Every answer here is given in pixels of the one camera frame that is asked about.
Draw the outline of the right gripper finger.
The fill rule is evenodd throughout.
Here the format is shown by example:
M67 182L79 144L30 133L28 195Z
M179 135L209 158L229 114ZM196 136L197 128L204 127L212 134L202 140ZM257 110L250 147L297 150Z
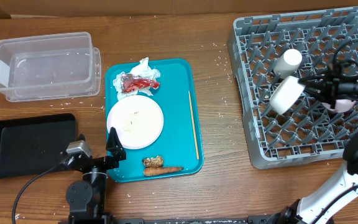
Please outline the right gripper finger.
M312 82L319 82L320 80L324 80L325 75L312 75L304 78L300 78L298 83L304 86L310 85Z
M314 99L316 99L318 101L325 101L325 98L321 94L319 94L317 91L305 88L304 92L307 93L310 97L313 97Z

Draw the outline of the small white bowl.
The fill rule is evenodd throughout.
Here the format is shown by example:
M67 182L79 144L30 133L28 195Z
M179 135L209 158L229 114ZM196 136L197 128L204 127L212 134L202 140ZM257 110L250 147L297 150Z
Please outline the small white bowl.
M269 103L278 114L288 111L303 93L305 86L298 81L297 77L286 77L271 95Z

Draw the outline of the large white plate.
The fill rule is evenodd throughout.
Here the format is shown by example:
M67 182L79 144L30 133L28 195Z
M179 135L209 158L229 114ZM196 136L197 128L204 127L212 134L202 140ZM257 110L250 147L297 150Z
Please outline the large white plate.
M119 100L109 111L106 128L116 130L124 148L142 149L154 143L162 133L163 112L151 98L132 95Z

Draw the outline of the white cup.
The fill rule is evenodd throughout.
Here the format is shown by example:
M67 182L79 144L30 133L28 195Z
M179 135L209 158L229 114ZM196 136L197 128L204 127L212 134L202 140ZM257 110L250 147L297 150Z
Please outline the white cup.
M298 70L302 59L300 51L288 49L277 60L273 72L276 75L280 75L280 78L286 79L286 77L292 76Z

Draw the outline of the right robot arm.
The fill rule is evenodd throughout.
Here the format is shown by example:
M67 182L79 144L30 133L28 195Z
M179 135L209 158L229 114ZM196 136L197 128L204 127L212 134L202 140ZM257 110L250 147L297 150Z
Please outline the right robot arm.
M286 77L270 98L271 107L283 114L305 91L333 106L336 100L358 100L358 76L342 69L350 60L337 60L332 69L306 78ZM317 191L272 215L267 223L328 223L335 213L358 197L358 132L347 142L340 168Z

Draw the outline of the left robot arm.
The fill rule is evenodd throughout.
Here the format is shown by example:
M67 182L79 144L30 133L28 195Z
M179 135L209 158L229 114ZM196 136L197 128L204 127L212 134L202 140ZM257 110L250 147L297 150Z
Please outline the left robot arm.
M106 150L109 155L94 158L83 136L68 145L63 164L83 174L82 179L72 183L66 191L70 207L68 223L115 222L104 210L108 171L119 167L119 162L126 159L126 152L114 127L109 130Z

